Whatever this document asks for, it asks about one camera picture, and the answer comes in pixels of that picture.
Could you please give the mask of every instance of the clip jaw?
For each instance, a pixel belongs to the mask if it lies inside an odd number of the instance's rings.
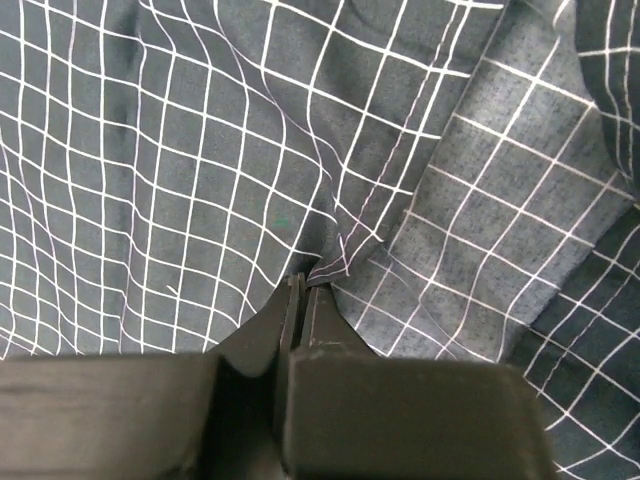
[[[0,478],[554,478],[519,373],[377,357],[300,275],[204,354],[0,362],[0,410]]]
[[[518,372],[380,358],[342,318],[329,287],[307,291],[301,276],[274,297],[214,350],[225,360],[199,478],[555,478]],[[256,342],[270,343],[256,355],[247,347]]]

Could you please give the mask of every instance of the black plastic object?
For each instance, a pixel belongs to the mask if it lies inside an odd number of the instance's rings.
[[[293,276],[212,351],[0,362],[0,479],[538,480],[507,367],[378,358]]]

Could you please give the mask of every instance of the wrinkled fabric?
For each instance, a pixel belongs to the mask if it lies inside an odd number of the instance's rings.
[[[302,271],[380,354],[521,366],[567,478],[640,475],[637,9],[604,4],[5,6],[2,358],[207,350]]]

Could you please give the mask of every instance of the grid-patterned fabric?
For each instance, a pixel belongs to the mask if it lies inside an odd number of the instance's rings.
[[[284,274],[344,275],[408,205],[501,11],[7,7],[2,355],[202,350]]]
[[[640,192],[640,26],[638,2],[578,3],[576,48],[589,93],[603,114],[612,159]]]
[[[566,479],[640,475],[640,208],[573,272],[510,362],[538,392]]]
[[[383,353],[504,360],[631,205],[566,34],[571,6],[509,6],[389,258],[336,283]]]
[[[559,468],[640,475],[637,2],[505,3],[5,6],[2,358],[204,350],[303,271],[384,355],[528,332]]]

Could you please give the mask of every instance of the checkered cloth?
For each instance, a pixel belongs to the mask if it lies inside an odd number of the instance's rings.
[[[616,360],[639,326],[636,2],[606,7],[5,6],[0,354],[206,350],[303,271],[381,354],[521,364],[564,415],[565,475],[640,475],[637,370]],[[610,305],[567,290],[592,258]],[[591,337],[559,299],[624,328]],[[598,373],[569,398],[576,362]]]

